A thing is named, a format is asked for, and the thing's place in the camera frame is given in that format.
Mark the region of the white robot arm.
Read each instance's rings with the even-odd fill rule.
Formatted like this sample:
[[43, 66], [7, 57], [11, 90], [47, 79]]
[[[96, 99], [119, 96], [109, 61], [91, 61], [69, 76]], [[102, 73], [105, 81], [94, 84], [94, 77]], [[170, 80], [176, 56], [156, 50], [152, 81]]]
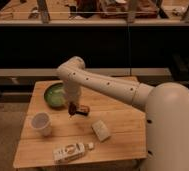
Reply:
[[141, 171], [189, 171], [189, 89], [179, 83], [156, 87], [94, 74], [74, 56], [59, 65], [65, 98], [77, 103], [82, 86], [146, 114], [146, 154]]

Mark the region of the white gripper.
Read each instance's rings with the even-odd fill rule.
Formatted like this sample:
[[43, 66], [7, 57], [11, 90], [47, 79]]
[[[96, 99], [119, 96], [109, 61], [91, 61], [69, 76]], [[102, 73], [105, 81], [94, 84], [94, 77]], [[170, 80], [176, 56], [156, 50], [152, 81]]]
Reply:
[[65, 82], [64, 96], [68, 103], [78, 106], [81, 97], [81, 86], [78, 83]]

